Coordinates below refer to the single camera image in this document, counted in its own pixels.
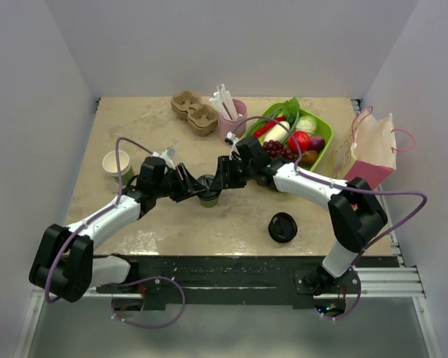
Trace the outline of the green leafy herb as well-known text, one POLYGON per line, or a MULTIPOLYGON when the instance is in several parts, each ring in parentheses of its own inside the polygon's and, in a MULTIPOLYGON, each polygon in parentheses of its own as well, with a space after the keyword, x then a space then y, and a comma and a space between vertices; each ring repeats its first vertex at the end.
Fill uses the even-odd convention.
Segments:
POLYGON ((283 103, 282 109, 283 117, 285 120, 292 125, 298 118, 300 114, 300 104, 297 98, 292 98, 283 103))

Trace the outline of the pink paper gift bag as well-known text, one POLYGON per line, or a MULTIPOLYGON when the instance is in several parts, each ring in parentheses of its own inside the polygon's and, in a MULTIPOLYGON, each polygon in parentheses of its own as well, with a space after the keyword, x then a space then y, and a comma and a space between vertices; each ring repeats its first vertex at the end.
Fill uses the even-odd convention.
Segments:
POLYGON ((362 178, 376 189, 396 171, 397 154, 416 144, 410 132, 394 127, 392 114, 376 119, 373 107, 365 107, 330 154, 330 175, 347 181, 362 178))

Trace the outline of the red apple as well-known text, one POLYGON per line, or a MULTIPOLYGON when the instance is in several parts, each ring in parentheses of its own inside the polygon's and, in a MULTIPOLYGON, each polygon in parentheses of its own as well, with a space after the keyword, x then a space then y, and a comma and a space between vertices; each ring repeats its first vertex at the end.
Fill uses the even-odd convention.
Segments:
POLYGON ((311 137, 304 131, 295 131, 289 137, 287 145, 293 153, 305 152, 311 145, 311 137))

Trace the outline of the white wrapped straws bundle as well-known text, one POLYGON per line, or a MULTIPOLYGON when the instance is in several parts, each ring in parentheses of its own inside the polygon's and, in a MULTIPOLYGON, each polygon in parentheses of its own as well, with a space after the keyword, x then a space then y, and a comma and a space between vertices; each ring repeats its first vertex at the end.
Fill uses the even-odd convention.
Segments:
POLYGON ((243 115, 238 113, 230 92, 225 88, 225 84, 217 85, 217 90, 209 98, 209 101, 217 109, 221 116, 230 121, 242 119, 243 115))

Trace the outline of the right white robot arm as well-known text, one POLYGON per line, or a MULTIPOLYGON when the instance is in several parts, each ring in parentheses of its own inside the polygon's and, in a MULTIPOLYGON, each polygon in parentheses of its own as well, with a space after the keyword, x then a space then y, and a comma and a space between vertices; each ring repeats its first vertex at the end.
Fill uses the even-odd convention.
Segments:
POLYGON ((236 139, 231 154, 218 158, 210 190, 243 188, 249 180, 277 192, 297 195, 328 210, 337 242, 323 259, 317 275, 319 287, 327 293, 342 287, 343 275, 388 223, 385 211, 365 180, 332 181, 313 172, 300 172, 291 160, 272 158, 254 137, 236 139))

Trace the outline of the long green beans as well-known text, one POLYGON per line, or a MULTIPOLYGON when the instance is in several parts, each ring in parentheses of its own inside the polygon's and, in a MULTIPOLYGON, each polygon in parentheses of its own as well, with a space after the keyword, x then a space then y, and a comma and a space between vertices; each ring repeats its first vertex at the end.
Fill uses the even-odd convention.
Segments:
POLYGON ((273 120, 258 119, 246 130, 243 136, 253 136, 257 138, 262 145, 271 140, 274 142, 286 143, 290 133, 294 131, 300 115, 293 115, 288 119, 281 111, 270 117, 273 118, 273 120))

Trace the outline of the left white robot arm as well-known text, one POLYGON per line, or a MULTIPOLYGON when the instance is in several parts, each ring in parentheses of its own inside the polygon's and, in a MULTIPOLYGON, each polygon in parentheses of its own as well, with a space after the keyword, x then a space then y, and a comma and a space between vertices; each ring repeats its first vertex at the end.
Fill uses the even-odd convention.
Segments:
POLYGON ((174 202, 192 198, 206 190, 179 163, 175 168, 160 157, 148 157, 140 172, 107 206, 68 226, 46 228, 29 272, 29 282, 70 303, 90 287, 115 285, 133 292, 140 275, 131 263, 116 255, 96 258, 95 250, 115 233, 141 219, 159 198, 174 202))

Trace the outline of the purple grape bunch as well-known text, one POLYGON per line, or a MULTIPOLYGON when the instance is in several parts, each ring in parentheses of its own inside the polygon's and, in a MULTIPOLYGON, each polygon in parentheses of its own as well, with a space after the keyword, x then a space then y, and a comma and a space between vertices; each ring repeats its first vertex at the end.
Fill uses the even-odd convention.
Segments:
POLYGON ((292 152, 290 148, 279 141, 270 140, 269 142, 264 142, 262 148, 271 159, 282 157, 290 160, 291 162, 294 162, 297 159, 297 155, 292 152))

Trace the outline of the green paper coffee cup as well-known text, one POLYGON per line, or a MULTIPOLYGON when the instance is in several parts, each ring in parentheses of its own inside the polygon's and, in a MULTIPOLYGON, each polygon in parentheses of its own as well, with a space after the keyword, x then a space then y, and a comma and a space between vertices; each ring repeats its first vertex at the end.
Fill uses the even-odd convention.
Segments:
POLYGON ((213 198, 199 198, 200 204, 203 207, 206 208, 212 208, 215 207, 218 204, 219 198, 213 197, 213 198))

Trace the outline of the purple onion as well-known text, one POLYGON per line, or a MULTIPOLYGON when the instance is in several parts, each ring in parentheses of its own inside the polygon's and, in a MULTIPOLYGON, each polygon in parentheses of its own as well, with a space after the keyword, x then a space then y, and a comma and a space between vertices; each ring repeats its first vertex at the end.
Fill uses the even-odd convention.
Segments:
POLYGON ((321 152, 326 147, 326 140, 321 136, 313 136, 311 138, 311 144, 309 145, 309 150, 314 150, 321 152))

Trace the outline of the green cabbage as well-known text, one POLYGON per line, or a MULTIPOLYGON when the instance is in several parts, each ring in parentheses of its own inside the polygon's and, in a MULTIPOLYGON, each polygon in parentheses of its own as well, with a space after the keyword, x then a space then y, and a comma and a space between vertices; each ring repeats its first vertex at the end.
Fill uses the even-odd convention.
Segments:
POLYGON ((309 136, 313 136, 317 131, 317 127, 317 120, 313 116, 302 116, 296 123, 295 131, 303 131, 309 136))

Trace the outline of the stack of cardboard cup carriers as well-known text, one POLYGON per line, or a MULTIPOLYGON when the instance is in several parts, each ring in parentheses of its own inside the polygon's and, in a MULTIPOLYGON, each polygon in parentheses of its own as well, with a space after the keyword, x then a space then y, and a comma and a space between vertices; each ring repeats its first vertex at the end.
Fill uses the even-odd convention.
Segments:
POLYGON ((196 135, 207 136, 217 128, 218 112, 193 91, 177 93, 170 99, 170 105, 175 115, 184 120, 196 135))

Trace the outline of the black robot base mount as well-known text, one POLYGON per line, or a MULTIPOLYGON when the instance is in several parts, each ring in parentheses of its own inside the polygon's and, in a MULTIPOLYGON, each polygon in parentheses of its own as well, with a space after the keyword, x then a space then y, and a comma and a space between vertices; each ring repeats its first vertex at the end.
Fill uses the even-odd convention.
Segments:
POLYGON ((313 284, 321 257, 128 256, 131 270, 122 287, 98 287, 115 297, 144 294, 147 310, 167 304, 291 306, 312 309, 318 299, 360 291, 355 273, 313 284))

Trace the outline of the black coffee cup lid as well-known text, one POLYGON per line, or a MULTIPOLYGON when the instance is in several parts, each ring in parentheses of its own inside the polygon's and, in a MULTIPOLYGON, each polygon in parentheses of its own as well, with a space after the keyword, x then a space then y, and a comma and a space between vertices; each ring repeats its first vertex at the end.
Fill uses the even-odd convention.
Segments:
POLYGON ((211 184, 214 181, 213 175, 201 175, 197 181, 205 188, 205 191, 198 194, 200 200, 211 201, 219 198, 221 191, 211 189, 211 184))

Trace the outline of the green plastic tray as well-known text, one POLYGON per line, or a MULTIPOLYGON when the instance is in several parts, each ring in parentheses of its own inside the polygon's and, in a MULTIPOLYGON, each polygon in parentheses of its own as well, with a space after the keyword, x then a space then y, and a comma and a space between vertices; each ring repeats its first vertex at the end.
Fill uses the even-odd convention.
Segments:
MULTIPOLYGON (((271 104, 262 114, 262 116, 265 117, 278 117, 281 116, 281 110, 284 107, 284 102, 276 102, 274 104, 271 104)), ((310 112, 309 110, 303 109, 302 107, 299 109, 300 116, 310 116, 315 119, 315 122, 317 123, 317 127, 312 133, 311 136, 320 136, 325 140, 325 146, 320 151, 316 161, 313 163, 312 166, 305 166, 304 164, 300 163, 299 165, 310 172, 314 172, 316 168, 318 167, 320 161, 323 159, 325 153, 327 152, 330 143, 333 140, 334 134, 332 127, 329 123, 327 123, 325 120, 321 119, 319 116, 315 115, 314 113, 310 112)), ((256 119, 254 122, 248 122, 246 124, 246 131, 241 136, 241 138, 253 136, 254 132, 261 129, 265 124, 267 123, 264 119, 256 119)))

